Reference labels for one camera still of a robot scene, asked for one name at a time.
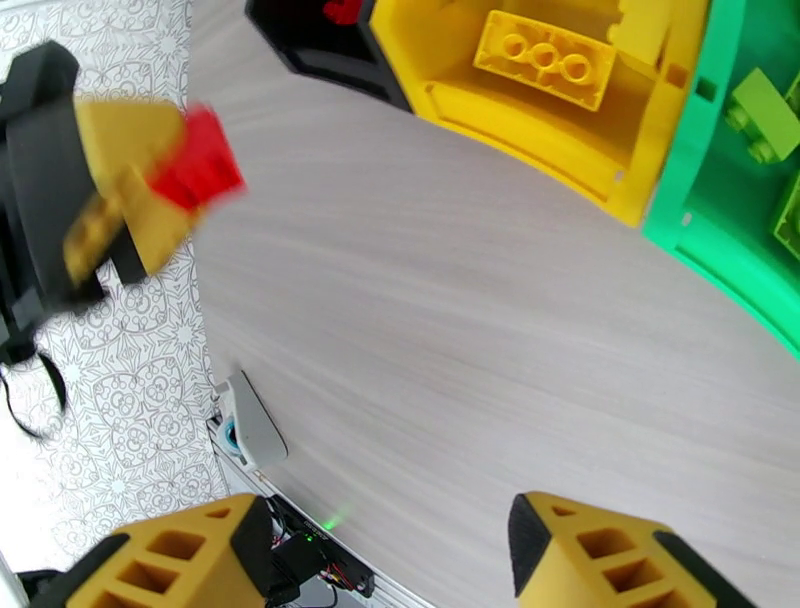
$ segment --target wooden table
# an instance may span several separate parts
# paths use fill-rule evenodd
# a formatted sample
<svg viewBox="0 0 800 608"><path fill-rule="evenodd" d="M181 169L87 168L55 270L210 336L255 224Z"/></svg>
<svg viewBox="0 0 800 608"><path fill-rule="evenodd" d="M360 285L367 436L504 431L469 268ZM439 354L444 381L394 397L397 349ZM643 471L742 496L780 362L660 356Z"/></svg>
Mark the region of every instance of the wooden table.
<svg viewBox="0 0 800 608"><path fill-rule="evenodd" d="M210 357L289 445L266 471L441 608L514 606L540 489L663 520L763 606L800 603L800 374L748 314L503 154L290 75L196 0L190 98L250 192L196 238Z"/></svg>

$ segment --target wire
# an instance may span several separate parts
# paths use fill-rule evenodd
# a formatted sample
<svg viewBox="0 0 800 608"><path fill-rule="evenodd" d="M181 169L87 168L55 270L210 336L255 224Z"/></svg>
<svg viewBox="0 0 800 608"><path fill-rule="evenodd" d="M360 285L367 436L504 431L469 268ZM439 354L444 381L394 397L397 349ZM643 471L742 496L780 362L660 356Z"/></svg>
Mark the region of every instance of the wire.
<svg viewBox="0 0 800 608"><path fill-rule="evenodd" d="M347 585L348 590L353 591L355 589L355 585L353 585L350 581L347 580L347 577L344 575L344 572L342 572L342 569L336 565L336 562L331 562L331 565L333 566L333 569L336 570L336 572L338 573L339 578L342 579L342 582L345 585Z"/></svg>
<svg viewBox="0 0 800 608"><path fill-rule="evenodd" d="M58 367L53 360L50 359L47 355L43 352L35 350L33 348L33 355L38 356L39 360L42 362L44 366L44 370L47 372L48 377L50 378L50 382L53 385L53 390L56 393L56 397L58 398L58 405L60 408L61 416L64 417L67 411L67 387L64 383L64 377L61 375L61 372L58 370ZM39 431L34 431L30 427L28 427L22 420L20 420L17 415L14 413L14 408L11 407L11 391L8 388L8 380L6 379L5 375L3 374L2 370L0 370L0 383L2 383L3 389L6 392L6 406L8 407L8 413L11 414L11 418L14 423L22 429L22 432L25 433L31 439L34 439L39 442L44 442L47 439L50 439L46 434L40 433Z"/></svg>
<svg viewBox="0 0 800 608"><path fill-rule="evenodd" d="M336 587L331 587L331 591L333 591L333 604L328 604L327 606L305 606L304 608L336 608L339 605L339 592L336 591Z"/></svg>
<svg viewBox="0 0 800 608"><path fill-rule="evenodd" d="M275 506L275 501L272 500L271 496L267 496L267 503L269 504L270 511L272 511L272 518L278 522L278 525L281 527L281 534L278 536L277 540L273 537L272 540L272 548L274 549L278 545L283 542L283 539L286 538L287 532L289 530L286 528L286 520L283 517L283 513Z"/></svg>
<svg viewBox="0 0 800 608"><path fill-rule="evenodd" d="M348 587L342 582L342 579L339 578L338 574L331 574L331 566L328 564L327 570L319 573L319 577L328 583L329 585L333 585L334 587L338 587L342 591L350 591Z"/></svg>

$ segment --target red object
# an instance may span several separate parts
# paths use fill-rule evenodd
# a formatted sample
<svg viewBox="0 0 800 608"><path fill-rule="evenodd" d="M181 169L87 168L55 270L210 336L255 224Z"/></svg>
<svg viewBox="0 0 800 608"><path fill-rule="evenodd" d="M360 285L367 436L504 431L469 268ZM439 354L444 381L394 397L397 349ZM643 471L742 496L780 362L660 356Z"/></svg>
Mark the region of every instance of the red object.
<svg viewBox="0 0 800 608"><path fill-rule="evenodd" d="M205 106L186 113L183 146L150 180L150 188L188 211L244 189L244 180L217 115Z"/></svg>
<svg viewBox="0 0 800 608"><path fill-rule="evenodd" d="M336 25L355 25L364 0L328 0L322 12Z"/></svg>

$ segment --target green lego brick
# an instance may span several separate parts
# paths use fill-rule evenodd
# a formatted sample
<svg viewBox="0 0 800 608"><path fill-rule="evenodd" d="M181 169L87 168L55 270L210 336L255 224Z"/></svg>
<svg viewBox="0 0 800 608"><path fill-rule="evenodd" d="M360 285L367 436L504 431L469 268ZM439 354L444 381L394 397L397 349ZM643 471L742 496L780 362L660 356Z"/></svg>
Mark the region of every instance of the green lego brick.
<svg viewBox="0 0 800 608"><path fill-rule="evenodd" d="M772 233L800 260L800 171L792 175L783 193Z"/></svg>
<svg viewBox="0 0 800 608"><path fill-rule="evenodd" d="M725 120L744 131L748 151L759 163L786 160L800 145L800 120L760 68L755 68L731 94Z"/></svg>
<svg viewBox="0 0 800 608"><path fill-rule="evenodd" d="M786 91L784 99L786 99L786 103L789 104L789 107L792 108L792 112L794 112L795 115L800 114L800 72L794 77L792 86Z"/></svg>

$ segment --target patterned floor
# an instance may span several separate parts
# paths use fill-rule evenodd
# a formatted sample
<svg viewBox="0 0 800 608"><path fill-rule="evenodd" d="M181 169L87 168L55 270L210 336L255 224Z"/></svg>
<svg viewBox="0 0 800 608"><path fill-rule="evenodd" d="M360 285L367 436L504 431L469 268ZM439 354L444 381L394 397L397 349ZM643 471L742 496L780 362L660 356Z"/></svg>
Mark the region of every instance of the patterned floor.
<svg viewBox="0 0 800 608"><path fill-rule="evenodd" d="M15 53L53 38L80 60L85 93L183 99L189 0L9 2L0 75ZM191 245L141 288L101 274L107 304L55 319L40 337L68 384L66 420L42 369L11 376L15 410L55 439L37 445L0 413L0 551L16 570L67 567L122 523L226 494L204 434L212 381Z"/></svg>

